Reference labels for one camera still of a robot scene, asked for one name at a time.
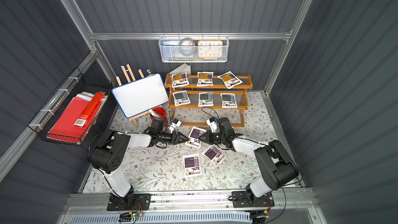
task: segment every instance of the barcode label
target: barcode label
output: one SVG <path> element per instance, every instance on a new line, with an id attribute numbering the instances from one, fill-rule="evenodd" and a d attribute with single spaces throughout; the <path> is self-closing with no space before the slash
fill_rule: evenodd
<path id="1" fill-rule="evenodd" d="M 84 119 L 77 119 L 76 122 L 73 124 L 74 126 L 82 127 L 86 121 Z"/>

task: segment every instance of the red cup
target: red cup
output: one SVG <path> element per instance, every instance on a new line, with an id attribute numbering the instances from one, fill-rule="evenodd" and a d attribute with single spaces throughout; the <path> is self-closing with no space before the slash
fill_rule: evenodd
<path id="1" fill-rule="evenodd" d="M 155 107 L 152 109 L 152 111 L 157 112 L 159 115 L 162 116 L 161 118 L 164 119 L 163 128 L 165 128 L 168 124 L 167 117 L 166 117 L 166 110 L 164 110 L 162 107 Z M 149 113 L 149 117 L 151 118 L 151 120 L 153 120 L 155 118 L 151 113 Z"/>

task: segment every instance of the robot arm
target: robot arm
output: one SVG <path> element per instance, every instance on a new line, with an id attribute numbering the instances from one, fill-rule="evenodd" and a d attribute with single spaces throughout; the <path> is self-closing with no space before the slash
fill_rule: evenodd
<path id="1" fill-rule="evenodd" d="M 167 133 L 162 129 L 163 121 L 155 119 L 148 133 L 106 131 L 92 141 L 88 160 L 110 185 L 112 191 L 109 204 L 116 210 L 129 210 L 135 203 L 134 189 L 120 167 L 127 148 L 152 147 L 158 142 L 179 144 L 188 141 L 186 136 L 177 131 Z"/>
<path id="2" fill-rule="evenodd" d="M 298 168 L 292 164 L 292 158 L 278 140 L 262 143 L 242 134 L 236 134 L 227 118 L 210 119 L 208 125 L 211 124 L 213 125 L 212 133 L 201 137 L 202 141 L 216 145 L 224 144 L 230 150 L 255 157 L 258 162 L 261 177 L 246 187 L 249 203 L 253 204 L 264 194 L 277 190 L 298 177 Z M 279 159 L 279 161 L 274 163 L 272 158 Z"/>

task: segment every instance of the air vent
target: air vent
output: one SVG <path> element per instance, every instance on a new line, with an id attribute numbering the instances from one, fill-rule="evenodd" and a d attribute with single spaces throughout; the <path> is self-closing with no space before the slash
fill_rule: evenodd
<path id="1" fill-rule="evenodd" d="M 73 215 L 71 224 L 116 224 L 119 223 L 120 214 L 76 214 Z M 171 212 L 171 213 L 144 213 L 136 224 L 143 223 L 189 223 L 195 222 L 220 222 L 234 221 L 251 223 L 250 213 L 244 211 L 210 211 L 210 212 Z"/>

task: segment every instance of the zip tie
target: zip tie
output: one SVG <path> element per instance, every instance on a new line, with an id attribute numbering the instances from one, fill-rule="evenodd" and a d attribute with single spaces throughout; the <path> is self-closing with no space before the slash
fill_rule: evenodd
<path id="1" fill-rule="evenodd" d="M 38 129 L 39 129 L 39 131 L 40 130 L 42 130 L 43 129 L 43 127 L 41 126 L 41 124 L 29 124 L 29 126 L 31 127 L 37 127 Z"/>
<path id="2" fill-rule="evenodd" d="M 65 91 L 69 95 L 69 91 L 67 89 L 58 89 L 58 91 Z"/>
<path id="3" fill-rule="evenodd" d="M 68 77 L 69 79 L 76 79 L 77 82 L 79 82 L 79 78 L 78 77 Z"/>
<path id="4" fill-rule="evenodd" d="M 54 116 L 54 113 L 52 112 L 51 109 L 42 109 L 41 111 L 46 111 L 46 112 L 50 112 L 52 116 Z"/>

